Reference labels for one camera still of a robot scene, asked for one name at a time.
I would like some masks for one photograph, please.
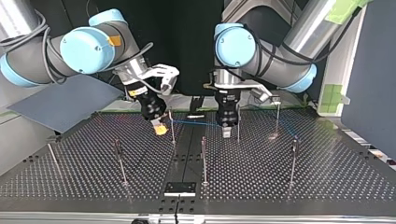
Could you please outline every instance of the metal frame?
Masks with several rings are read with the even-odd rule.
[[[175,223],[173,215],[145,215],[138,214],[81,214],[81,213],[0,213],[0,220],[4,224],[15,221],[30,221],[29,223],[53,223],[56,220],[63,222],[92,223],[131,223],[133,220],[147,220],[149,223]],[[393,217],[340,217],[340,216],[194,216],[180,215],[180,223],[396,223]]]

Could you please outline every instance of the green tape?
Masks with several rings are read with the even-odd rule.
[[[13,111],[7,111],[7,112],[5,112],[3,114],[0,114],[0,117],[5,117],[5,116],[8,116],[8,115],[18,115],[18,114],[13,112]]]
[[[342,103],[341,89],[342,85],[328,84],[324,87],[322,99],[320,102],[320,113],[336,113],[338,105]]]
[[[362,0],[336,0],[326,21],[331,21],[337,24],[344,24],[344,22],[352,15],[352,12],[359,6]]]

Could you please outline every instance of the metal post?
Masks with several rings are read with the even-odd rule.
[[[298,152],[300,150],[300,142],[297,139],[297,137],[293,139],[291,150],[293,152],[293,164],[291,166],[290,187],[293,187],[293,185],[294,185],[293,180],[294,180],[295,165],[296,165],[296,161],[297,161]]]
[[[128,180],[126,178],[126,174],[125,174],[125,168],[123,166],[123,162],[122,162],[122,155],[123,155],[123,151],[121,148],[121,143],[120,143],[120,139],[116,138],[115,139],[115,143],[114,143],[114,153],[116,154],[116,159],[119,161],[120,163],[120,168],[121,168],[121,172],[122,172],[122,178],[123,178],[123,183],[122,185],[124,187],[129,186]]]
[[[241,106],[240,105],[238,105],[238,116],[239,116],[239,124],[238,124],[238,136],[237,136],[237,141],[238,141],[238,143],[240,142],[240,140],[241,140],[241,128],[240,128],[240,126],[241,126],[241,121],[242,121],[242,116],[241,116]]]
[[[52,156],[52,159],[55,162],[55,165],[56,165],[56,167],[58,169],[59,175],[62,176],[61,167],[59,166],[59,162],[56,159],[56,156],[55,156],[55,153],[53,151],[52,145],[50,143],[48,143],[47,146],[49,147],[50,155]]]
[[[207,182],[207,175],[206,175],[206,138],[202,137],[202,141],[201,141],[201,148],[202,148],[202,153],[201,153],[201,157],[202,160],[204,161],[204,186],[209,185],[209,183]]]
[[[169,119],[171,120],[171,129],[172,129],[172,143],[175,146],[176,145],[176,139],[175,139],[175,128],[174,128],[174,120],[172,117],[172,108],[169,109]]]

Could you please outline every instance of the gray panel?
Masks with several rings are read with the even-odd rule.
[[[65,133],[120,95],[121,91],[93,77],[75,76],[63,85],[51,85],[8,109]]]
[[[366,141],[396,158],[394,74],[396,1],[367,7],[346,96],[342,122]]]
[[[283,110],[277,138],[275,111],[243,111],[239,145],[235,136],[222,139],[215,113],[206,114],[208,126],[176,125],[176,155],[170,133],[155,136],[140,115],[98,115],[55,147],[62,178],[48,151],[2,176],[0,210],[157,214],[174,213],[173,206],[182,214],[396,217],[395,173],[315,111]],[[204,135],[207,188],[200,184]],[[290,187],[294,135],[302,144]],[[115,137],[126,149],[130,197],[111,153]],[[172,172],[179,165],[184,173]],[[197,182],[198,195],[163,199],[170,174]]]

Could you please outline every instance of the white wall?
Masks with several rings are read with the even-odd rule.
[[[7,106],[43,88],[14,86],[0,73],[0,175],[46,145],[47,138],[53,135],[52,130],[7,110]]]
[[[347,87],[349,84],[349,78],[352,73],[352,67],[355,60],[356,49],[358,47],[359,38],[361,36],[361,27],[363,25],[364,15],[366,12],[366,7],[361,11],[361,13],[354,19],[345,36],[341,40],[338,47],[329,56],[326,71],[322,82],[322,88],[319,96],[319,109],[321,99],[323,96],[324,86],[327,84],[342,85],[341,94],[347,94]],[[345,24],[337,32],[337,34],[332,39],[332,43],[340,36],[345,28]],[[344,105],[339,105],[336,113],[320,113],[323,117],[341,117]]]

